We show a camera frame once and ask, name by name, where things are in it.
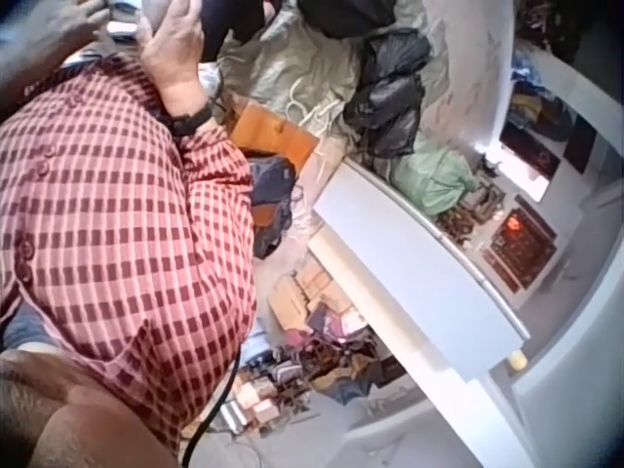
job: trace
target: shirt sleeve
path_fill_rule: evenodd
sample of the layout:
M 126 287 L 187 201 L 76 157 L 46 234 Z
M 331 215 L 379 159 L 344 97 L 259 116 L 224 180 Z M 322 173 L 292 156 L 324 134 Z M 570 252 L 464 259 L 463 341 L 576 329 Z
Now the shirt sleeve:
M 200 274 L 221 282 L 243 340 L 255 313 L 250 165 L 221 127 L 182 138 L 179 149 Z

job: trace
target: wrist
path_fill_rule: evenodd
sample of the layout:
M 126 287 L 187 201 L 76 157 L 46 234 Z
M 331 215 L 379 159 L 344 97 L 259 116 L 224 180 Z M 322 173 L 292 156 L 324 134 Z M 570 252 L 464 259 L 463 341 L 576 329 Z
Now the wrist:
M 211 98 L 199 79 L 170 86 L 160 92 L 160 97 L 167 112 L 174 118 L 196 114 Z

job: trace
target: white panel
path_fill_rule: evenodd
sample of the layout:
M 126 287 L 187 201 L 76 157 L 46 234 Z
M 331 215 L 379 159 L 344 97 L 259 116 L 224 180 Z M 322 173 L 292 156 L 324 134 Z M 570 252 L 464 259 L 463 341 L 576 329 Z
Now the white panel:
M 315 206 L 459 374 L 485 374 L 523 340 L 473 276 L 422 225 L 340 166 Z

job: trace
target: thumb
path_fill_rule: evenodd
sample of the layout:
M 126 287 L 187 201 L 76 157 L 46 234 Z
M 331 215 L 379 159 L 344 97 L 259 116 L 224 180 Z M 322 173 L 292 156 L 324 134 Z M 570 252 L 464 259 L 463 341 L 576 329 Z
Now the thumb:
M 149 23 L 149 20 L 145 15 L 140 15 L 136 26 L 136 42 L 143 49 L 152 39 L 153 35 L 154 31 L 152 31 L 152 26 Z

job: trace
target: black pants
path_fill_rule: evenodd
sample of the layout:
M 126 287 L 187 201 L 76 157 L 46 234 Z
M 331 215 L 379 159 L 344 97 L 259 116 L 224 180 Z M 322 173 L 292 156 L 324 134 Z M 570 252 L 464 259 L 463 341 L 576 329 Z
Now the black pants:
M 230 29 L 237 41 L 248 42 L 264 27 L 262 0 L 204 0 L 201 17 L 202 61 L 216 60 Z

